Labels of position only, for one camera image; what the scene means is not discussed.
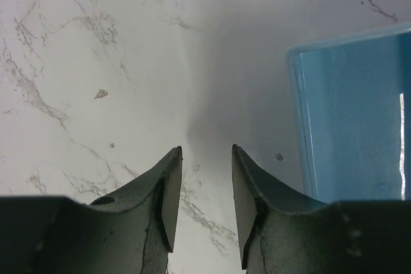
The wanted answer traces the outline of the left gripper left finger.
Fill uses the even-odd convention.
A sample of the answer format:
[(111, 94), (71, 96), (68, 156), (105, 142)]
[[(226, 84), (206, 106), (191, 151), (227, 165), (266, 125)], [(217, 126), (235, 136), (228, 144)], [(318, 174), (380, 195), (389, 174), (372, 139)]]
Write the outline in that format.
[(166, 273), (182, 149), (91, 204), (64, 196), (1, 198), (2, 273)]

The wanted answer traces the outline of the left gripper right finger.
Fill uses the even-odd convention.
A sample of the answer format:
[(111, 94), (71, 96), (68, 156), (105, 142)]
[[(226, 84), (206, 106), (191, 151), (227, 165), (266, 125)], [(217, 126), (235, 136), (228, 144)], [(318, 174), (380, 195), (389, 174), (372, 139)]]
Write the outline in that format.
[(232, 147), (241, 267), (247, 273), (409, 273), (410, 203), (306, 196)]

